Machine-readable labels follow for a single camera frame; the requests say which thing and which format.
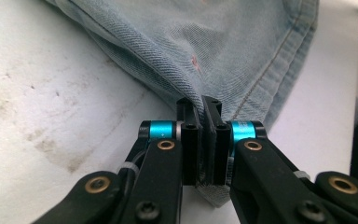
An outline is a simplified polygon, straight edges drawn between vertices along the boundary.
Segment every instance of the screw head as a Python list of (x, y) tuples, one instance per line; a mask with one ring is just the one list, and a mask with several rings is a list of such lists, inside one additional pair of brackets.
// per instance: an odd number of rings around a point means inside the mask
[(161, 211), (158, 203), (142, 201), (136, 205), (135, 215), (140, 223), (154, 223), (158, 220)]
[(110, 180), (106, 176), (97, 176), (90, 179), (86, 183), (86, 192), (88, 193), (100, 193), (106, 190), (110, 185)]
[(300, 203), (296, 210), (308, 223), (326, 222), (326, 216), (322, 207), (313, 201), (304, 201)]

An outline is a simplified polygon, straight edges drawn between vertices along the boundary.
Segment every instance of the seam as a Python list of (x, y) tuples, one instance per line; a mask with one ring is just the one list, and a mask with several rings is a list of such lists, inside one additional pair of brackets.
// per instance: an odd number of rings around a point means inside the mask
[(243, 106), (245, 105), (245, 103), (247, 102), (247, 100), (249, 99), (249, 96), (252, 94), (252, 92), (255, 90), (255, 87), (258, 85), (258, 83), (261, 81), (261, 79), (266, 75), (267, 71), (269, 70), (269, 68), (272, 66), (272, 64), (275, 62), (276, 58), (278, 57), (278, 55), (280, 55), (281, 50), (283, 45), (286, 44), (287, 39), (289, 38), (289, 36), (291, 35), (291, 33), (293, 32), (293, 30), (295, 29), (296, 24), (299, 21), (300, 16), (302, 15), (302, 11), (303, 11), (303, 5), (304, 2), (301, 1), (301, 9), (300, 12), (298, 13), (296, 20), (295, 20), (295, 25), (292, 26), (292, 28), (290, 29), (289, 33), (286, 35), (286, 37), (284, 38), (283, 42), (281, 43), (281, 45), (278, 48), (277, 53), (275, 54), (275, 56), (272, 58), (272, 60), (269, 62), (267, 68), (264, 70), (263, 74), (257, 79), (257, 81), (255, 82), (255, 84), (252, 86), (252, 88), (246, 93), (246, 95), (243, 97), (240, 105), (238, 106), (237, 110), (235, 111), (234, 115), (231, 117), (231, 120), (234, 120), (237, 118), (237, 116), (240, 114)]
[[(113, 36), (115, 39), (120, 40), (119, 38), (117, 38), (116, 35), (112, 34), (109, 30), (107, 30), (106, 28), (104, 28), (103, 26), (101, 26), (100, 23), (98, 23), (94, 18), (91, 17), (91, 15), (89, 13), (87, 13), (83, 8), (81, 8), (80, 6), (78, 6), (76, 3), (74, 3), (74, 1), (72, 0), (68, 0), (68, 2), (70, 2), (74, 7), (77, 7), (79, 10), (81, 10), (85, 15), (87, 15), (92, 21), (94, 21), (95, 24), (97, 24), (99, 27), (101, 27), (103, 30), (105, 30), (108, 34), (110, 34), (111, 36)], [(131, 48), (128, 47), (128, 45), (124, 42), (122, 42), (120, 40), (120, 42), (126, 47), (127, 50), (129, 50), (131, 53), (133, 53), (138, 59), (141, 59), (141, 61), (143, 61), (147, 66), (149, 66), (150, 68), (152, 68), (154, 71), (157, 71), (157, 69), (152, 66), (151, 64), (147, 63), (146, 61), (143, 60), (143, 57), (141, 57), (136, 51), (132, 50)], [(176, 89), (178, 92), (180, 92), (182, 95), (185, 95), (184, 92), (182, 92), (181, 90), (179, 90), (170, 80), (168, 80), (167, 78), (164, 78), (165, 81), (167, 81), (168, 83), (170, 83), (170, 85)]]

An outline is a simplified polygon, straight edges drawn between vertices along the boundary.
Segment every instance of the brass washer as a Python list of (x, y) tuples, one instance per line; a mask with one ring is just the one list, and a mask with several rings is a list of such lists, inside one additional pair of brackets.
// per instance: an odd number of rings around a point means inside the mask
[(157, 147), (161, 150), (171, 150), (175, 147), (175, 143), (169, 140), (162, 140), (157, 144)]
[(258, 151), (261, 148), (263, 148), (259, 143), (255, 142), (255, 141), (246, 141), (243, 145), (253, 151)]
[[(343, 182), (345, 184), (347, 184), (349, 186), (348, 189), (344, 189), (342, 188), (340, 185), (337, 184), (337, 182)], [(343, 193), (347, 193), (347, 194), (356, 194), (358, 192), (358, 188), (356, 187), (356, 185), (354, 185), (351, 181), (339, 177), (339, 176), (330, 176), (328, 178), (328, 183), (336, 190), (339, 190)]]
[[(102, 180), (103, 184), (98, 188), (94, 188), (92, 186), (92, 184), (98, 180)], [(100, 192), (106, 190), (107, 187), (109, 187), (109, 185), (110, 185), (109, 178), (107, 178), (106, 176), (97, 176), (97, 177), (94, 177), (94, 178), (90, 179), (89, 181), (87, 181), (85, 188), (86, 188), (86, 192), (88, 192), (88, 193), (100, 193)]]

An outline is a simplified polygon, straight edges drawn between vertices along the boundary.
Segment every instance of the denim fabric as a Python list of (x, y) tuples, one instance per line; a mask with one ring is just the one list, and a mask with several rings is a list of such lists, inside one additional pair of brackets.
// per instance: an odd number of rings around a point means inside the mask
[[(208, 95), (222, 101), (223, 120), (259, 120), (267, 129), (296, 82), (319, 5), (318, 0), (48, 1), (172, 107), (186, 97), (202, 119), (201, 96)], [(229, 199), (227, 186), (198, 189), (215, 206)]]

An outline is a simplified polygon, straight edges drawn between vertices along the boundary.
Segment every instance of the light blue denim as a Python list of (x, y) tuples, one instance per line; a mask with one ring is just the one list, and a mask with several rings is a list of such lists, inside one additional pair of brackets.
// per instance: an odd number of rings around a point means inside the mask
[(223, 120), (259, 120), (267, 129), (296, 82), (319, 5), (318, 0), (48, 1), (172, 107), (186, 97), (202, 118), (201, 96), (208, 95), (222, 101)]

